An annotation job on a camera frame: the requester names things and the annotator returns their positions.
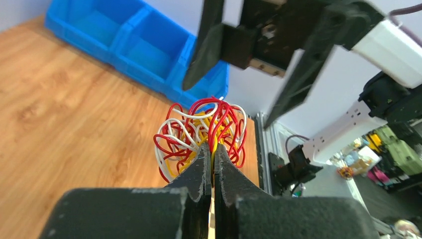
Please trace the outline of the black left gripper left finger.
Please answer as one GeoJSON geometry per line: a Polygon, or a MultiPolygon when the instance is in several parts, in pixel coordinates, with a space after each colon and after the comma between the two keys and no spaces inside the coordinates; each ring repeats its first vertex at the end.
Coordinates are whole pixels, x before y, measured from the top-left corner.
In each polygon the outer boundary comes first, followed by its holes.
{"type": "Polygon", "coordinates": [[[76,188],[55,204],[42,239],[205,239],[211,154],[203,143],[191,165],[162,188],[76,188]]]}

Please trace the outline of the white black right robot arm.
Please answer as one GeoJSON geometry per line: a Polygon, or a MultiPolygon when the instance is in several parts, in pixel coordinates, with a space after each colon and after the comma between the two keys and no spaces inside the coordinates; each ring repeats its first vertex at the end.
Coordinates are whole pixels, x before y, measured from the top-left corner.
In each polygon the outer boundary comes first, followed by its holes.
{"type": "Polygon", "coordinates": [[[223,7],[222,0],[203,2],[182,89],[192,88],[220,60],[280,75],[301,49],[264,128],[305,101],[333,47],[380,69],[344,115],[289,152],[289,163],[270,178],[280,190],[314,179],[327,159],[357,137],[422,114],[422,41],[397,19],[421,11],[421,4],[383,14],[365,0],[246,0],[237,27],[222,22],[223,7]]]}

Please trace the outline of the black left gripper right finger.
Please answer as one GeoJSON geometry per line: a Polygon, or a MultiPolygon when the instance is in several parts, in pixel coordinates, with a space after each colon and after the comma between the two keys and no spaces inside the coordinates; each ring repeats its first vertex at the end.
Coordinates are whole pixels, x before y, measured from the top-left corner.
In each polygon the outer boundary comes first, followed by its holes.
{"type": "Polygon", "coordinates": [[[377,239],[367,210],[351,198],[275,197],[253,184],[219,145],[214,158],[218,239],[377,239]]]}

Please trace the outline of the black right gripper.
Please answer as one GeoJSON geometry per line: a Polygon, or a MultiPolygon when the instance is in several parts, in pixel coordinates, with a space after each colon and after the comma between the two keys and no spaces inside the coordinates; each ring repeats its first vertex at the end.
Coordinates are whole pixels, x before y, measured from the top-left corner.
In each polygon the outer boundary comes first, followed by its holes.
{"type": "MultiPolygon", "coordinates": [[[[241,69],[246,69],[252,59],[259,59],[283,73],[294,51],[304,48],[329,5],[345,5],[364,16],[344,31],[337,42],[347,50],[384,19],[383,13],[364,0],[284,0],[281,3],[246,0],[239,26],[226,25],[223,30],[224,1],[205,0],[194,54],[182,90],[191,89],[220,59],[241,69]]],[[[274,102],[264,129],[305,101],[333,47],[330,44],[303,51],[274,102]]]]}

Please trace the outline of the blue compartment bin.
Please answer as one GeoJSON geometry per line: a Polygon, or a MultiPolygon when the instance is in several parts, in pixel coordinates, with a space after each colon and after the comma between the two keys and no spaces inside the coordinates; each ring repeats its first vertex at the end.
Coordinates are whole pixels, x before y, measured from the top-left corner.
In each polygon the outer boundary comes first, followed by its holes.
{"type": "Polygon", "coordinates": [[[144,1],[54,0],[45,26],[185,108],[199,99],[228,93],[229,67],[222,61],[190,90],[182,90],[197,39],[144,1]]]}

